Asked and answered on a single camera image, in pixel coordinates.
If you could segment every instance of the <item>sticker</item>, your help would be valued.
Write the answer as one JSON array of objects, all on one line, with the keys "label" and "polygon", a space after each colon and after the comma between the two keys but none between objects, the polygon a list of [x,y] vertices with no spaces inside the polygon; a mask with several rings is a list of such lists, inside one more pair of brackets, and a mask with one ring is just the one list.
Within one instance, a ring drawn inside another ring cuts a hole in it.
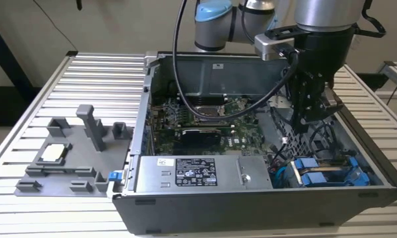
[{"label": "sticker", "polygon": [[174,159],[168,158],[158,158],[157,159],[157,166],[173,166]]},{"label": "sticker", "polygon": [[213,69],[224,69],[224,64],[222,63],[214,63],[213,64]]},{"label": "sticker", "polygon": [[214,159],[176,159],[177,186],[217,186]]}]

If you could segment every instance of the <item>barcode label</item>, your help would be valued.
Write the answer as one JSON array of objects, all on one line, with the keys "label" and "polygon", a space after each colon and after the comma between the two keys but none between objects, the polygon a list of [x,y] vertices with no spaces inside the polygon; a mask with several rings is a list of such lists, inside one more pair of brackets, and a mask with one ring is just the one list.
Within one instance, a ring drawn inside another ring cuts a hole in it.
[{"label": "barcode label", "polygon": [[174,159],[168,159],[168,158],[157,159],[157,166],[173,166],[173,165],[174,165]]}]

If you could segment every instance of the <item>wire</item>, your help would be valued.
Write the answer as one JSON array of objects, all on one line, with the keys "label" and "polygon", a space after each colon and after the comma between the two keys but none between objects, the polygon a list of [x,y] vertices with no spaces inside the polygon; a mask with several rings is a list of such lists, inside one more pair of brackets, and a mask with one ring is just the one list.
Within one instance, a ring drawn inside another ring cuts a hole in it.
[{"label": "wire", "polygon": [[269,93],[253,105],[250,105],[246,109],[236,112],[234,114],[230,114],[230,115],[226,115],[226,116],[221,116],[221,117],[209,117],[209,116],[201,114],[200,112],[197,112],[194,110],[194,106],[188,101],[188,99],[186,99],[186,97],[184,95],[184,92],[181,90],[181,83],[180,83],[177,49],[178,49],[180,26],[181,26],[181,20],[182,20],[185,5],[186,5],[186,0],[182,0],[180,11],[178,11],[177,22],[176,22],[174,33],[173,33],[173,48],[172,48],[173,72],[174,72],[174,80],[176,80],[176,84],[177,84],[177,88],[178,88],[178,92],[180,92],[180,98],[182,99],[182,102],[184,102],[188,110],[192,112],[192,114],[194,114],[196,117],[198,117],[201,119],[206,119],[206,120],[228,120],[228,119],[233,119],[233,118],[237,118],[237,117],[245,115],[246,113],[249,113],[250,111],[253,111],[256,108],[261,107],[266,103],[266,101],[269,100],[269,98],[284,87],[284,85],[286,84],[286,82],[289,81],[289,79],[293,77],[293,75],[296,73],[296,69],[297,69],[297,65],[298,65],[298,54],[297,54],[297,52],[293,52],[292,53],[292,58],[293,58],[293,60],[292,60],[292,66],[290,66],[286,74],[284,75],[282,79],[280,80],[280,82],[277,83],[277,85],[274,86],[274,88],[269,91]]},{"label": "wire", "polygon": [[200,0],[196,1],[196,11],[194,11],[194,17],[197,15],[197,8],[198,8],[198,5],[200,5]]},{"label": "wire", "polygon": [[277,159],[277,157],[278,157],[278,155],[281,154],[281,152],[282,152],[285,146],[286,146],[286,144],[282,144],[282,146],[281,146],[280,150],[277,151],[277,153],[276,153],[276,155],[274,155],[272,161],[274,161],[274,160]]},{"label": "wire", "polygon": [[242,27],[242,32],[244,32],[244,35],[246,36],[246,38],[249,39],[249,41],[252,42],[252,45],[254,44],[254,39],[252,38],[250,34],[248,33],[246,31],[246,28],[245,28],[245,22],[244,22],[244,18],[245,18],[245,8],[246,8],[246,3],[248,3],[249,0],[245,0],[244,1],[244,6],[242,6],[242,10],[241,10],[241,27]]},{"label": "wire", "polygon": [[70,43],[70,45],[73,46],[74,50],[78,51],[78,49],[76,48],[76,46],[73,45],[72,41],[69,40],[69,38],[66,37],[66,35],[61,32],[61,30],[58,29],[58,27],[56,26],[52,18],[49,17],[49,15],[46,14],[45,10],[42,9],[41,5],[37,3],[36,0],[32,0],[34,2],[34,4],[38,6],[38,8],[41,9],[44,15],[46,16],[46,18],[50,20],[56,30],[60,32],[60,34],[66,38],[68,42]]},{"label": "wire", "polygon": [[396,91],[397,91],[397,87],[394,88],[393,93],[392,93],[392,95],[390,95],[390,98],[389,98],[389,100],[386,101],[386,106],[388,106],[389,103],[390,103],[390,100],[392,100],[392,98],[393,98],[393,95],[394,95]]}]

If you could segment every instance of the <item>blue latch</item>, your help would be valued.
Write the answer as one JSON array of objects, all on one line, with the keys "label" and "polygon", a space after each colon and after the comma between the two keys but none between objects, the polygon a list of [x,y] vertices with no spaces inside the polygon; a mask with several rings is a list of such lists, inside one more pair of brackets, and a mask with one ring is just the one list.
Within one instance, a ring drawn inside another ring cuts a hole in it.
[{"label": "blue latch", "polygon": [[121,172],[110,172],[108,174],[108,180],[114,182],[121,182],[121,176],[122,176]]}]

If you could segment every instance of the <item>white component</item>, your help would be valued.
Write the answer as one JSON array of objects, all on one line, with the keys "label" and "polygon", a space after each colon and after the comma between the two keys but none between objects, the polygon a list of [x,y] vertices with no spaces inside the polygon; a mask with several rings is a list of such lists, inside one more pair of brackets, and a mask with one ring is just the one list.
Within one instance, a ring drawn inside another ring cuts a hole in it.
[{"label": "white component", "polygon": [[64,150],[65,150],[64,144],[48,145],[41,155],[42,161],[54,162],[56,160],[58,160],[64,153]]},{"label": "white component", "polygon": [[214,63],[212,68],[213,69],[224,69],[224,64],[222,63]]},{"label": "white component", "polygon": [[157,166],[173,166],[173,164],[174,164],[174,159],[168,159],[168,158],[157,159]]},{"label": "white component", "polygon": [[288,137],[282,137],[282,144],[288,144],[289,142],[289,138]]}]

